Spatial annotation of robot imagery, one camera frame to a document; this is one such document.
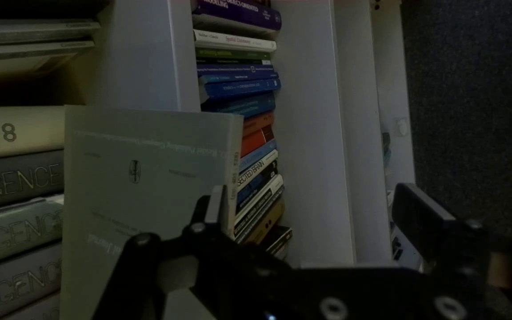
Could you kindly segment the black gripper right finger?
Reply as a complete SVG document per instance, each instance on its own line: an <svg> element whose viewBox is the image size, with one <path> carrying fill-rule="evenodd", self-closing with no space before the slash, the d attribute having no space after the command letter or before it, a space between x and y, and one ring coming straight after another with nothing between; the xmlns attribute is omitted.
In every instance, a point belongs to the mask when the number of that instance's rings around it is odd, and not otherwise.
<svg viewBox="0 0 512 320"><path fill-rule="evenodd" d="M489 320L486 292L498 288L512 304L512 238L502 251L475 219L457 219L415 183L399 183L393 222L431 263L425 320Z"/></svg>

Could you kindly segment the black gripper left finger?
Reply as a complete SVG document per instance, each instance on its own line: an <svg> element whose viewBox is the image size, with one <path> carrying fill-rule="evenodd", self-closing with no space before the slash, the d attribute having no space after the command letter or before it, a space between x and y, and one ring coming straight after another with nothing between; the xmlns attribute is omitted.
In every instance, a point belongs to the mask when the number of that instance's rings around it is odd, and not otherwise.
<svg viewBox="0 0 512 320"><path fill-rule="evenodd" d="M239 245L223 233L219 217L226 185L201 196L176 238L144 231L130 237L118 258L93 320L164 320L173 292L191 290L212 267L231 267Z"/></svg>

